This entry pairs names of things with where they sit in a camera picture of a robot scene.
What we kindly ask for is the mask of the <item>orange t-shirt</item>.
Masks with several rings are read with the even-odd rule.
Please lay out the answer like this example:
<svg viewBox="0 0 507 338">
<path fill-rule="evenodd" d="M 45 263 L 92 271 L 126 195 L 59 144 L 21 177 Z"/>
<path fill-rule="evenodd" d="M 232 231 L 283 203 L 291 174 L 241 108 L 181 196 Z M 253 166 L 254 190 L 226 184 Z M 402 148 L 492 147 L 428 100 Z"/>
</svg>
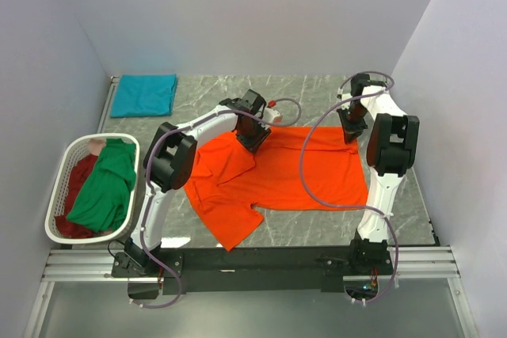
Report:
<svg viewBox="0 0 507 338">
<path fill-rule="evenodd" d="M 331 211 L 368 197 L 359 147 L 345 143 L 341 127 L 274 127 L 255 154 L 224 133 L 198 149 L 184 190 L 227 251 L 261 225 L 259 207 Z"/>
</svg>

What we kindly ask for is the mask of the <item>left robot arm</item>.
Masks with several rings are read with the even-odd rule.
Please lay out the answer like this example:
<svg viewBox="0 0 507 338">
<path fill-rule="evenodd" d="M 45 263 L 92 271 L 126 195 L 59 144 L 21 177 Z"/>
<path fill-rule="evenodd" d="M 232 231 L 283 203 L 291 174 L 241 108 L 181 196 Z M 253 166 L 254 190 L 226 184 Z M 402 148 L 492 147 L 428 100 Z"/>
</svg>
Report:
<svg viewBox="0 0 507 338">
<path fill-rule="evenodd" d="M 139 220 L 124 252 L 137 274 L 148 276 L 158 266 L 162 224 L 176 190 L 189 180 L 198 148 L 226 132 L 234 132 L 241 146 L 255 153 L 268 137 L 272 123 L 282 120 L 259 93 L 220 101 L 210 112 L 186 123 L 162 123 L 144 158 L 145 196 Z"/>
</svg>

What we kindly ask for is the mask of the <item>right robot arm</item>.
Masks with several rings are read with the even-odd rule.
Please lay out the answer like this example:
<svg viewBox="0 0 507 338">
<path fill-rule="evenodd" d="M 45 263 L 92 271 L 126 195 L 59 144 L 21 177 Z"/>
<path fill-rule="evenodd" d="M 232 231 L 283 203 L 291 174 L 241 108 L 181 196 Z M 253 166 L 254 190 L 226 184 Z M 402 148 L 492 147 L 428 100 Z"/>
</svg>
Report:
<svg viewBox="0 0 507 338">
<path fill-rule="evenodd" d="M 350 91 L 339 89 L 337 95 L 344 103 L 337 114 L 346 143 L 368 128 L 366 116 L 373 119 L 366 152 L 368 198 L 347 256 L 350 269 L 358 274 L 391 262 L 387 248 L 391 212 L 398 187 L 415 162 L 420 126 L 416 116 L 406 114 L 391 98 L 392 78 L 381 81 L 371 76 L 371 72 L 353 75 L 346 81 Z"/>
</svg>

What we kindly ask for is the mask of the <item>folded teal t-shirt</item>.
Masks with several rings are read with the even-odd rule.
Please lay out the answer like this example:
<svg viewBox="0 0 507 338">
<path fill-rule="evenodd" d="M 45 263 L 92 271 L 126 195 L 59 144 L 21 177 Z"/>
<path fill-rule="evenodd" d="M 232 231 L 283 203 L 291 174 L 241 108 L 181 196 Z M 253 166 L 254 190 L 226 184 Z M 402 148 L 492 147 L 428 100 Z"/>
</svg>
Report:
<svg viewBox="0 0 507 338">
<path fill-rule="evenodd" d="M 118 83 L 109 116 L 170 116 L 176 91 L 176 74 L 123 75 Z"/>
</svg>

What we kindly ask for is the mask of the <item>black base beam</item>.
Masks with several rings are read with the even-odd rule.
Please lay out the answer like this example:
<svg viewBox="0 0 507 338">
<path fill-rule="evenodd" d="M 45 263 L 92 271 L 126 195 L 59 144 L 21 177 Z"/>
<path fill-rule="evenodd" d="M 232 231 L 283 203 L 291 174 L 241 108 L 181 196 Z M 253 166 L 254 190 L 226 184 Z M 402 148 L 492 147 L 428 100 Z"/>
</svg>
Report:
<svg viewBox="0 0 507 338">
<path fill-rule="evenodd" d="M 320 290 L 342 293 L 348 276 L 391 275 L 388 251 L 373 256 L 347 246 L 158 249 L 161 268 L 144 256 L 135 261 L 125 252 L 115 255 L 111 276 L 129 282 L 136 299 L 217 291 Z"/>
</svg>

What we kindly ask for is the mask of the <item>beige garment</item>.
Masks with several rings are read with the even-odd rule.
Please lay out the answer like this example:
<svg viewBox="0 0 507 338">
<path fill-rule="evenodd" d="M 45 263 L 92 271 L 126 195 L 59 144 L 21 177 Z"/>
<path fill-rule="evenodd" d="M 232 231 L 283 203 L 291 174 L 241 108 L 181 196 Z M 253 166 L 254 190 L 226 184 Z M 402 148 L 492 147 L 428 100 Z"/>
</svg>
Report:
<svg viewBox="0 0 507 338">
<path fill-rule="evenodd" d="M 104 139 L 89 139 L 87 143 L 88 151 L 94 156 L 99 156 L 103 148 L 106 146 Z"/>
</svg>

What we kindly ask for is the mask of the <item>green t-shirt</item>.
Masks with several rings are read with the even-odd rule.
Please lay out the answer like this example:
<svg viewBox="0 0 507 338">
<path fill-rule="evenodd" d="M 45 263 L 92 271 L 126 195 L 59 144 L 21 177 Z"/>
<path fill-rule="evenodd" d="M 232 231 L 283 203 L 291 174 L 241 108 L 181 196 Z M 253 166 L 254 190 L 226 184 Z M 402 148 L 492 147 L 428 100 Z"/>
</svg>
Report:
<svg viewBox="0 0 507 338">
<path fill-rule="evenodd" d="M 135 152 L 133 143 L 106 140 L 67 216 L 69 222 L 94 233 L 120 228 L 135 187 Z"/>
</svg>

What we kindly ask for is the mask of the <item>dark red t-shirt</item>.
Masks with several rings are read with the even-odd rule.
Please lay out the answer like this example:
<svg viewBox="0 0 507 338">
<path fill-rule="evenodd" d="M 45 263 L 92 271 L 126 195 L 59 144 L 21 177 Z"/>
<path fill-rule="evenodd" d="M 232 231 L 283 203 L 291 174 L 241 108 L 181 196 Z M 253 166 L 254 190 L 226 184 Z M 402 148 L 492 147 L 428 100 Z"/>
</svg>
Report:
<svg viewBox="0 0 507 338">
<path fill-rule="evenodd" d="M 92 173 L 98 156 L 89 154 L 80 160 L 71 170 L 68 181 L 68 193 L 64 200 L 63 214 L 55 216 L 55 225 L 58 231 L 67 238 L 91 238 L 93 231 L 84 226 L 70 222 L 67 216 L 71 212 L 74 202 L 88 176 Z"/>
</svg>

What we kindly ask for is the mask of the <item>white laundry basket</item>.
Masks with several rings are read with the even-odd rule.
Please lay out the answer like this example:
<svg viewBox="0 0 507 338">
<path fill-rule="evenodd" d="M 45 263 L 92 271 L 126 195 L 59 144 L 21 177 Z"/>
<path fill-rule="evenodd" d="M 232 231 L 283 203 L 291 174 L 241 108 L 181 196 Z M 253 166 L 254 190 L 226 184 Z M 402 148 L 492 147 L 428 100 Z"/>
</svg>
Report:
<svg viewBox="0 0 507 338">
<path fill-rule="evenodd" d="M 119 229 L 107 230 L 100 233 L 93 232 L 93 236 L 91 238 L 82 238 L 82 239 L 67 238 L 64 237 L 56 228 L 55 216 L 63 214 L 64 200 L 67 197 L 68 193 L 68 181 L 71 174 L 71 170 L 80 160 L 82 160 L 84 157 L 90 154 L 90 152 L 88 151 L 87 143 L 89 139 L 93 138 L 104 139 L 105 141 L 107 139 L 123 139 L 127 143 L 135 144 L 136 147 L 135 187 L 130 195 L 130 203 L 128 206 L 126 219 L 124 220 L 123 224 L 120 226 Z M 47 236 L 55 243 L 59 243 L 62 245 L 93 245 L 112 241 L 118 237 L 122 237 L 125 233 L 127 233 L 128 229 L 132 225 L 132 219 L 134 215 L 135 198 L 139 179 L 138 176 L 139 156 L 140 156 L 140 146 L 138 140 L 134 136 L 125 133 L 105 133 L 105 134 L 85 135 L 74 140 L 66 148 L 64 152 L 63 160 L 60 163 L 58 175 L 55 181 L 54 188 L 52 190 L 51 199 L 48 206 L 46 219 L 44 222 L 44 228 Z"/>
</svg>

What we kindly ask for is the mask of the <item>aluminium frame rail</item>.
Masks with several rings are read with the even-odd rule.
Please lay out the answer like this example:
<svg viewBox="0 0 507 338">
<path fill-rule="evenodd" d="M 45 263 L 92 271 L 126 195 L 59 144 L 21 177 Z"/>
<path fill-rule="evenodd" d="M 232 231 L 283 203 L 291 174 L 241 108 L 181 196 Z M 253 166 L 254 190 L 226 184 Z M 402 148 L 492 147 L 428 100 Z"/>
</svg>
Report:
<svg viewBox="0 0 507 338">
<path fill-rule="evenodd" d="M 120 251 L 53 250 L 45 264 L 42 279 L 48 282 L 154 281 L 158 277 L 190 276 L 193 272 L 240 274 L 302 273 L 338 275 L 345 278 L 395 275 L 407 279 L 457 278 L 459 269 L 449 247 L 419 246 L 389 248 L 391 262 L 369 273 L 357 273 L 339 247 L 236 249 L 230 253 L 221 248 L 163 249 L 157 264 L 141 268 Z"/>
</svg>

